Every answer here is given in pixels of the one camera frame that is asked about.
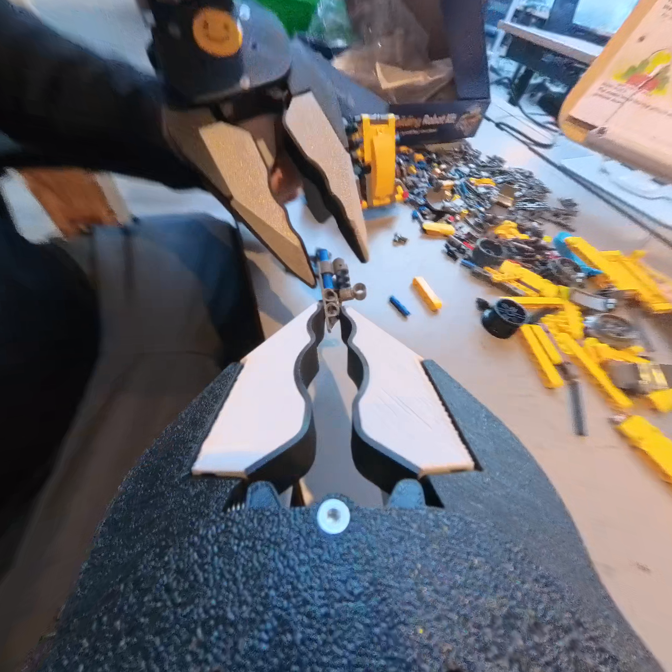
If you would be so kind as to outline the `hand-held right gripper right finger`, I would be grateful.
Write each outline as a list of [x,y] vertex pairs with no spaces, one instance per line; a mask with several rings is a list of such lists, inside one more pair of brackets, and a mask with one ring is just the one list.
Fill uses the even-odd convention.
[[351,411],[357,471],[388,496],[411,481],[426,505],[443,508],[430,478],[470,473],[476,459],[425,359],[355,310],[344,308],[340,324],[348,375],[357,389]]

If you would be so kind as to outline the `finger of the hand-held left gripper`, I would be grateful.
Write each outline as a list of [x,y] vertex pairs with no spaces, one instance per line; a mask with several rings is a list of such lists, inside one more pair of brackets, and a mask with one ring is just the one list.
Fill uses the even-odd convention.
[[271,167],[253,134],[240,126],[214,122],[199,135],[223,180],[233,210],[281,264],[307,286],[316,286],[305,246],[270,185]]
[[282,123],[300,174],[314,185],[354,255],[368,263],[368,234],[351,157],[314,94],[293,96]]

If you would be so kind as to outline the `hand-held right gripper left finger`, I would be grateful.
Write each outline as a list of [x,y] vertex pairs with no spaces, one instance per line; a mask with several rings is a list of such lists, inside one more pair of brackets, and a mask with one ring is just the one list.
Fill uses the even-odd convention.
[[193,476],[265,481],[282,493],[307,474],[316,454],[308,387],[319,369],[323,337],[324,307],[315,304],[243,358],[191,467]]

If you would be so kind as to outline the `small grey brick assembly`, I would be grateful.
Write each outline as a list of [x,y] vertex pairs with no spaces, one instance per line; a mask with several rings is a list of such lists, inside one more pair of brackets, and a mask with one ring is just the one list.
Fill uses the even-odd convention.
[[344,303],[362,301],[367,296],[364,283],[352,283],[349,266],[341,257],[333,257],[325,248],[317,248],[313,267],[321,287],[324,321],[330,333],[340,319]]

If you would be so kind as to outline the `person's left hand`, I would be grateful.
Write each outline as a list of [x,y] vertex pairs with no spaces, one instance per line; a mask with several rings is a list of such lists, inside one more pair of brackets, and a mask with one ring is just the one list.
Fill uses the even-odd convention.
[[281,206],[294,201],[303,191],[302,176],[285,152],[276,156],[269,177],[269,188]]

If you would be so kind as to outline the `yellow black toy brick vehicle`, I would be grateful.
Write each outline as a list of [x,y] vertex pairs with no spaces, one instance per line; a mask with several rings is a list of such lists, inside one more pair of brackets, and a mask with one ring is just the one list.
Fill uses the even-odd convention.
[[363,210],[403,203],[408,191],[397,175],[397,117],[361,114],[345,123]]

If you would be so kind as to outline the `green object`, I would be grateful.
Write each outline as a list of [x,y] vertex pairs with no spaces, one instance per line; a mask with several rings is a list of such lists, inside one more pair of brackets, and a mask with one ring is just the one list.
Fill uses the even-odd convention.
[[319,1],[257,1],[257,3],[273,12],[288,35],[293,36],[307,31]]

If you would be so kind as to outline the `yellow toy beam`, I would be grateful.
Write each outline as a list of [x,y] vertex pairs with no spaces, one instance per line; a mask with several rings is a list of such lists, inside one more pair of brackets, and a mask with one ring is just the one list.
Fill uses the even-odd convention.
[[415,276],[412,286],[424,305],[433,313],[438,312],[442,307],[442,300],[432,289],[429,283],[421,276]]

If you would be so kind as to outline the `black toy wheel hub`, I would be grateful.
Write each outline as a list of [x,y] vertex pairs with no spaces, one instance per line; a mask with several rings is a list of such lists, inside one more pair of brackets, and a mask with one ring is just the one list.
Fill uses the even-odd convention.
[[494,239],[477,239],[472,248],[470,260],[481,268],[498,269],[508,259],[506,248]]
[[475,304],[481,314],[482,327],[497,339],[508,340],[527,323],[527,311],[511,298],[500,298],[493,303],[476,298]]

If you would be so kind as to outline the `dark blue cardboard box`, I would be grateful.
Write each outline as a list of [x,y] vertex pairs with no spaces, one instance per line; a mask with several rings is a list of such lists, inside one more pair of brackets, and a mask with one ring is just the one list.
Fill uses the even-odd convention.
[[355,40],[332,64],[397,117],[400,143],[475,136],[491,102],[483,1],[346,1]]

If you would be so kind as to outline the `pile of toy brick pieces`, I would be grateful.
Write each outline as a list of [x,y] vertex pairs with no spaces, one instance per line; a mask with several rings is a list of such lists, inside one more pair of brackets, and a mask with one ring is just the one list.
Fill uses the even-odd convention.
[[[635,410],[639,403],[671,415],[671,363],[653,357],[634,311],[670,316],[671,278],[647,264],[643,250],[594,247],[573,227],[575,201],[553,207],[532,172],[468,144],[438,152],[398,146],[397,175],[421,234],[441,239],[445,256],[525,308],[527,323],[514,335],[544,387],[567,389],[574,434],[588,434],[584,379],[617,412],[610,421],[617,433],[670,483],[671,439]],[[562,231],[603,275],[588,278],[555,251],[552,238]],[[470,260],[480,238],[506,248],[498,269]]]

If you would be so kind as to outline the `light blue curved toy panel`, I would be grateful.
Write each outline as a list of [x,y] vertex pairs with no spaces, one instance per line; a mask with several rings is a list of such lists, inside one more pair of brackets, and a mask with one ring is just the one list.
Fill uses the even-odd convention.
[[574,238],[572,232],[559,232],[552,238],[552,246],[555,251],[564,259],[567,259],[573,262],[579,269],[580,273],[583,273],[588,278],[595,278],[599,275],[603,275],[603,272],[600,269],[589,266],[582,260],[569,246],[567,239]]

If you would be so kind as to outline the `cardboard sign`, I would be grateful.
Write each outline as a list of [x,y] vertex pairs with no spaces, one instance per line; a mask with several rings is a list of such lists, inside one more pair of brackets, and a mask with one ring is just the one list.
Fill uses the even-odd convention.
[[639,1],[570,91],[573,142],[671,182],[671,2]]

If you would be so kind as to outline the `wooden post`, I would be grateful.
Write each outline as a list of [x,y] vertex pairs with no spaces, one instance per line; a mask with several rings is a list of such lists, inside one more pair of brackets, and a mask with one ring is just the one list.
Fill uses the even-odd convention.
[[21,179],[64,238],[83,235],[94,226],[123,223],[118,190],[103,172],[75,168],[19,169]]

